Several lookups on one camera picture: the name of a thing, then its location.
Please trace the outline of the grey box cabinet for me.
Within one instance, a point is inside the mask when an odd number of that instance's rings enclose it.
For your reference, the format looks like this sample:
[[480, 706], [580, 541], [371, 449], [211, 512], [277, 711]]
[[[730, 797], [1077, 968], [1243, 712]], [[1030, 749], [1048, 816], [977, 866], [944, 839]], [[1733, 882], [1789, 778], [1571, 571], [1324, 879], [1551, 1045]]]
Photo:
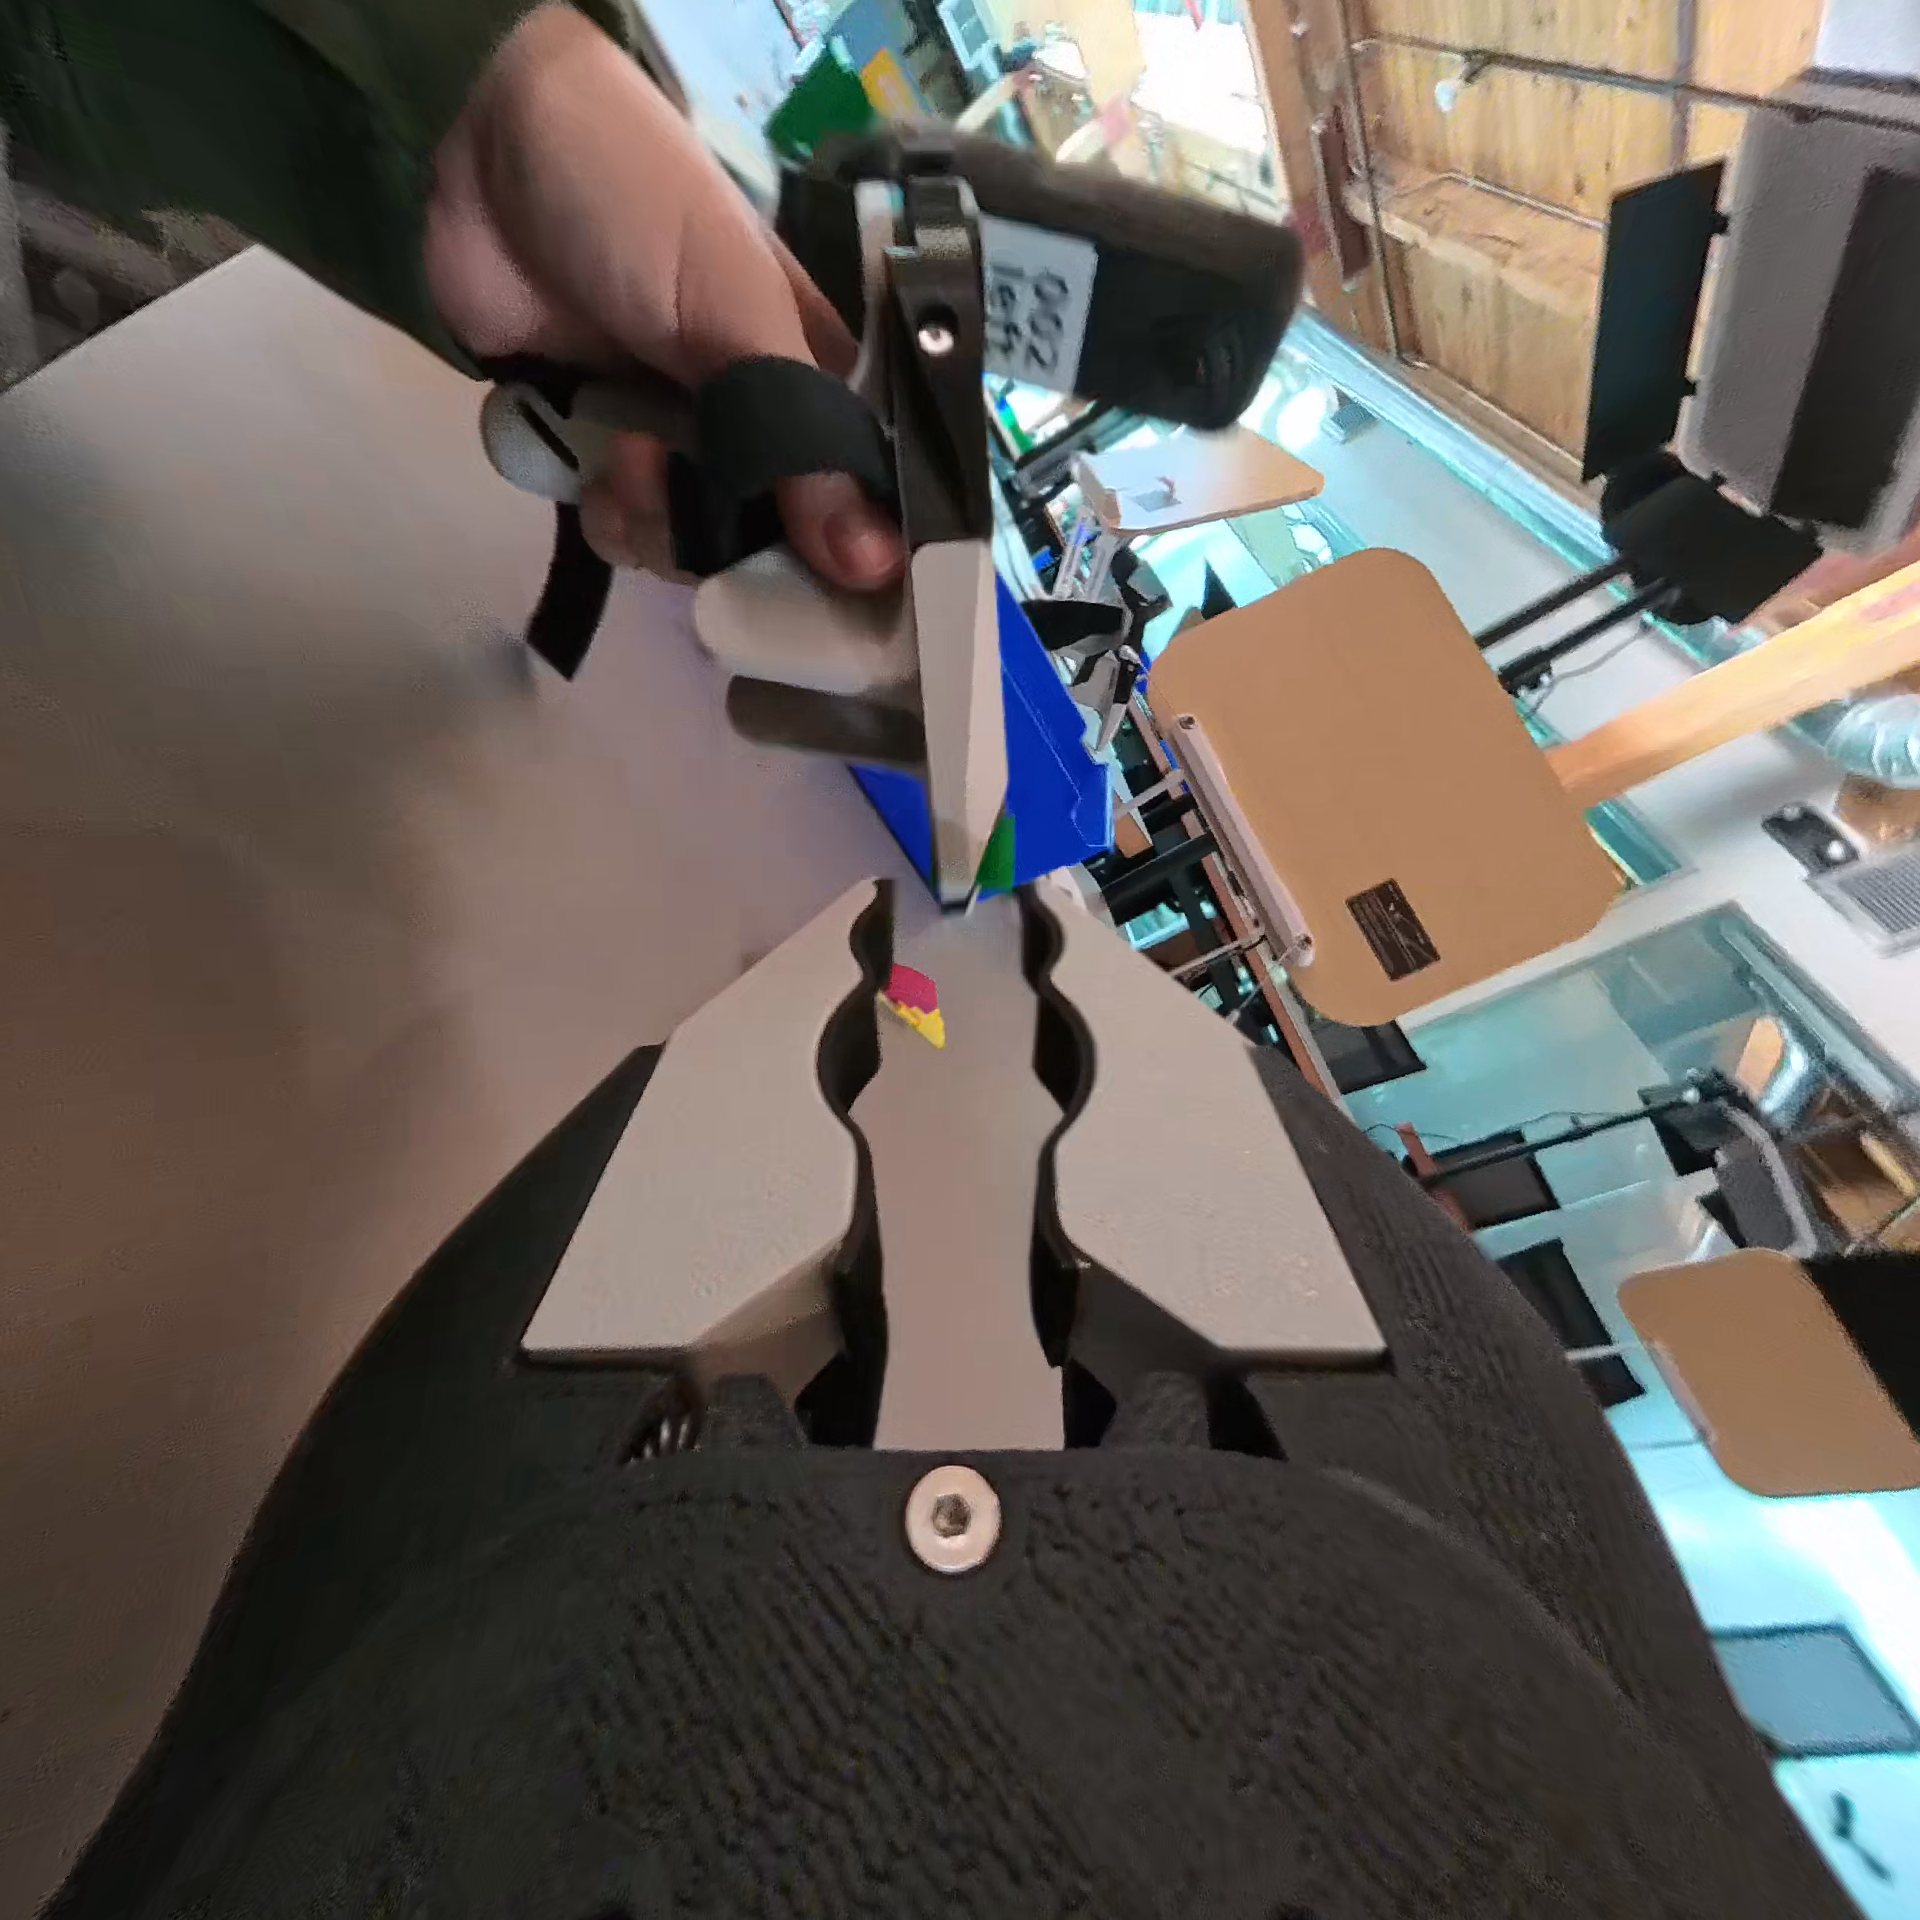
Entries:
[[1815, 67], [1735, 151], [1684, 454], [1866, 557], [1916, 521], [1916, 403], [1917, 88]]

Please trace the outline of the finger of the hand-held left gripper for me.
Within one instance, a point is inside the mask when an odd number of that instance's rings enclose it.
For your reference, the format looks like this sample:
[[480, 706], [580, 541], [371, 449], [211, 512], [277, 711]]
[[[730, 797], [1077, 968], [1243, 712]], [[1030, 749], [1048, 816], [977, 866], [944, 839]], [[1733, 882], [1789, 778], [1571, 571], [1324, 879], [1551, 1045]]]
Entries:
[[999, 583], [984, 541], [911, 558], [931, 882], [940, 903], [975, 897], [1006, 800], [1010, 762], [999, 666]]

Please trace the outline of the wooden beam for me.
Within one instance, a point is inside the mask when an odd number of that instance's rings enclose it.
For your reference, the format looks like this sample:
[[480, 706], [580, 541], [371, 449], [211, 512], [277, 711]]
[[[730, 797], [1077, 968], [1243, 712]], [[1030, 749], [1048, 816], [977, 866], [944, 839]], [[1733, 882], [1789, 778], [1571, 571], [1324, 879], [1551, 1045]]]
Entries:
[[1917, 663], [1917, 565], [1860, 588], [1784, 635], [1695, 673], [1579, 739], [1548, 749], [1579, 811], [1722, 745], [1895, 680]]

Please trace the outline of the person's left forearm green sleeve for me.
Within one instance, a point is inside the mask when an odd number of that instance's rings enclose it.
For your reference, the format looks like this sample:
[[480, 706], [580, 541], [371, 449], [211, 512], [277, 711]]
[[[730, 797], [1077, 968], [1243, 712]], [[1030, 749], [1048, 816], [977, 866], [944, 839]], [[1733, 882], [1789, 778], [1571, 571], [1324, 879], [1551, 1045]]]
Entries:
[[5, 3], [5, 126], [113, 219], [219, 219], [462, 369], [433, 156], [531, 3]]

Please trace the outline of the person's left hand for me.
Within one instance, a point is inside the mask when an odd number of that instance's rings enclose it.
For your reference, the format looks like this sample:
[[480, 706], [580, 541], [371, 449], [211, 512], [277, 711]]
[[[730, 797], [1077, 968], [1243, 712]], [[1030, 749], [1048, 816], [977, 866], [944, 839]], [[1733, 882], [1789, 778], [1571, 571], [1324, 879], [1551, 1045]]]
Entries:
[[492, 55], [433, 154], [422, 268], [474, 361], [531, 355], [699, 390], [857, 345], [662, 88], [577, 4]]

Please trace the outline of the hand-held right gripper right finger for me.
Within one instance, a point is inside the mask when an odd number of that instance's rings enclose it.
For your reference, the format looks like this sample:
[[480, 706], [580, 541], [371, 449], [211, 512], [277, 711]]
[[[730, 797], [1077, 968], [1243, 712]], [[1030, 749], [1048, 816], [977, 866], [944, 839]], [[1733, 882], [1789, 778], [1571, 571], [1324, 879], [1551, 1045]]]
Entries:
[[1043, 1142], [1031, 1305], [1051, 1365], [1085, 1375], [1358, 1372], [1385, 1335], [1259, 1052], [1093, 915], [1019, 892]]

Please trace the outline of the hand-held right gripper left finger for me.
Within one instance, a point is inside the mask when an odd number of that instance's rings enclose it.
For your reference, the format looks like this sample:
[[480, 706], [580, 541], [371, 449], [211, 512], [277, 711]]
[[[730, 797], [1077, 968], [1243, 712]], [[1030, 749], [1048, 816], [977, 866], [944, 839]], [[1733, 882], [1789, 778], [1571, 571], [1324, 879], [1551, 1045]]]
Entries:
[[834, 1273], [875, 1212], [850, 1108], [877, 1073], [891, 961], [895, 885], [864, 879], [671, 1032], [524, 1356], [798, 1395], [848, 1350]]

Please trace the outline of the black flat panel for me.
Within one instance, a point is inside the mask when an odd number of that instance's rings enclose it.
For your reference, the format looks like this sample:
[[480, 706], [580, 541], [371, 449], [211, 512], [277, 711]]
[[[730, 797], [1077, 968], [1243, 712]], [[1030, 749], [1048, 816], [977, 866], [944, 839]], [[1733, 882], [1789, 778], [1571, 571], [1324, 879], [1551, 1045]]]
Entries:
[[1693, 335], [1726, 165], [1712, 160], [1616, 194], [1604, 228], [1583, 479], [1663, 450], [1693, 396]]

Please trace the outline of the blue plastic bin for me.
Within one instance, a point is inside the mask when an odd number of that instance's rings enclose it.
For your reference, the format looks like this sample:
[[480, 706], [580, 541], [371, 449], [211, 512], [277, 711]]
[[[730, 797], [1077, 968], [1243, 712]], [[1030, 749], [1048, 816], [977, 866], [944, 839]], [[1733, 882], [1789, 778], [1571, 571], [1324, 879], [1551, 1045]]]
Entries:
[[[1108, 773], [1085, 745], [1084, 711], [1068, 697], [1053, 662], [1010, 588], [999, 583], [999, 666], [1010, 784], [1004, 809], [1019, 833], [1019, 885], [1077, 866], [1111, 842]], [[967, 903], [940, 903], [931, 882], [931, 820], [923, 739], [850, 737], [829, 757], [844, 765], [905, 854], [923, 893], [946, 919]]]

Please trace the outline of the metal floor vent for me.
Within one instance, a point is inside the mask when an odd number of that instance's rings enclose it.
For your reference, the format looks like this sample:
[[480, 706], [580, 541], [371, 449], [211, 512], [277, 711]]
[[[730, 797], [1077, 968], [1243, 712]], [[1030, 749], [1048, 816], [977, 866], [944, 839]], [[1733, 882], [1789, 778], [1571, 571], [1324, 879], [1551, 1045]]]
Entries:
[[1917, 842], [1833, 866], [1810, 890], [1878, 953], [1917, 947]]

